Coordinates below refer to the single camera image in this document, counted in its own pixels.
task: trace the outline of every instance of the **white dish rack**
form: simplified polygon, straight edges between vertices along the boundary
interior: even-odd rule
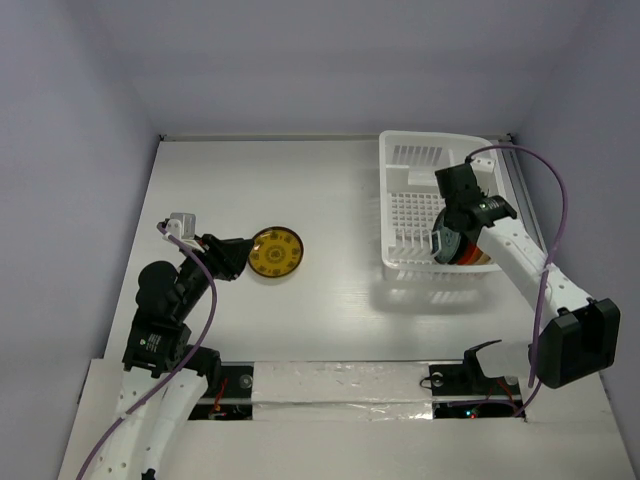
[[[475,280],[500,271],[494,263],[440,265],[431,256],[431,228],[444,208],[435,171],[464,162],[471,151],[491,142],[446,133],[386,131],[380,135],[382,262],[387,280]],[[472,164],[488,195],[505,196],[495,150]]]

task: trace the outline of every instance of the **purple cable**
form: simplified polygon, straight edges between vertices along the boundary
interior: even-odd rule
[[[545,290],[547,288],[547,279],[549,277],[549,270],[547,269],[547,267],[553,263],[553,260],[556,256],[556,251],[558,250],[558,246],[560,245],[560,239],[562,238],[562,235],[564,235],[564,229],[567,226],[567,211],[569,208],[567,187],[564,183],[564,180],[560,176],[560,172],[558,172],[558,170],[551,164],[551,162],[544,159],[542,156],[538,155],[533,150],[530,150],[526,147],[521,147],[520,145],[490,145],[487,147],[478,148],[477,150],[474,150],[469,155],[467,155],[467,158],[465,159],[465,163],[471,163],[473,161],[472,157],[474,155],[477,155],[482,152],[487,152],[489,150],[516,150],[516,151],[528,153],[532,157],[537,158],[542,163],[544,163],[547,166],[547,168],[551,170],[551,173],[553,173],[553,176],[556,177],[556,180],[558,181],[558,185],[560,186],[560,193],[562,194],[562,215],[560,217],[560,225],[558,225],[558,231],[556,232],[556,236],[553,239],[553,243],[551,244],[551,248],[549,249],[549,253],[547,254],[547,259],[544,262],[544,269],[542,271],[542,275],[540,276],[540,287],[538,288],[536,311],[535,311],[534,320],[533,320],[533,339],[531,342],[531,370],[529,371],[529,383],[528,383],[529,388],[532,388],[536,378],[536,372],[538,370],[538,338],[540,335],[540,323],[542,321],[542,309],[544,306]],[[522,404],[522,407],[520,407],[518,411],[512,415],[513,417],[518,417],[522,414],[522,412],[524,412],[524,410],[531,404],[535,396],[540,391],[541,386],[542,386],[542,382],[539,381],[536,387],[531,392],[531,395],[529,396],[529,398]],[[486,400],[484,400],[479,404],[483,405],[485,403],[504,403],[504,402],[505,402],[504,400],[491,400],[487,398]],[[470,401],[450,403],[450,405],[472,405],[472,404],[476,404],[476,402],[473,400],[470,400]]]
[[[166,233],[167,233],[166,229],[162,226],[161,223],[158,224],[158,230],[163,235],[166,235]],[[171,379],[173,379],[173,377],[175,377],[178,374],[178,372],[180,370],[182,370],[182,368],[187,363],[189,363],[189,360],[191,360],[191,357],[193,357],[195,355],[195,353],[198,350],[198,348],[200,348],[200,345],[202,345],[202,342],[204,342],[204,339],[207,336],[207,333],[209,333],[209,329],[211,328],[211,324],[213,323],[213,316],[216,313],[216,305],[218,303],[218,296],[217,296],[217,293],[216,293],[216,285],[215,285],[215,283],[213,281],[213,277],[211,276],[211,273],[209,273],[209,270],[207,270],[207,267],[205,267],[205,265],[202,263],[202,260],[200,260],[198,258],[198,256],[195,253],[193,253],[191,251],[191,249],[187,245],[182,243],[180,240],[178,240],[173,235],[169,235],[168,238],[169,238],[169,241],[171,243],[177,245],[177,247],[180,249],[180,251],[182,253],[184,253],[186,256],[191,258],[196,263],[196,265],[198,265],[198,267],[200,267],[200,269],[204,273],[204,276],[207,277],[207,280],[209,281],[209,284],[211,285],[211,293],[212,293],[211,311],[209,312],[209,318],[207,319],[207,323],[205,323],[204,328],[202,329],[202,333],[200,334],[200,337],[198,337],[198,340],[196,340],[196,343],[193,344],[193,348],[191,348],[191,350],[189,350],[189,353],[187,353],[185,355],[185,357],[182,359],[182,361],[180,363],[178,363],[176,368],[174,368],[173,371],[171,371],[171,373],[169,373],[169,375],[167,375],[165,378],[160,380],[155,387],[153,387],[146,394],[144,394],[142,396],[142,398],[140,398],[140,400],[138,400],[136,403],[134,403],[125,412],[127,414],[127,416],[131,415],[133,412],[138,410],[138,408],[140,408],[145,403],[147,403],[151,397],[153,397],[156,393],[158,393],[160,390],[162,390],[171,381]],[[98,452],[100,451],[102,446],[106,443],[106,441],[113,434],[113,432],[115,432],[116,429],[120,425],[122,425],[123,422],[124,422],[124,419],[122,417],[119,417],[115,422],[113,422],[113,425],[111,425],[107,429],[107,431],[104,432],[102,437],[100,437],[100,440],[98,440],[98,442],[95,444],[95,446],[91,449],[91,452],[89,452],[89,455],[87,455],[86,460],[84,461],[84,463],[82,464],[82,467],[80,468],[80,471],[78,472],[78,476],[76,477],[76,480],[82,480],[84,475],[87,473],[87,470],[89,470],[89,466],[91,465],[91,462],[93,461],[95,456],[98,454]]]

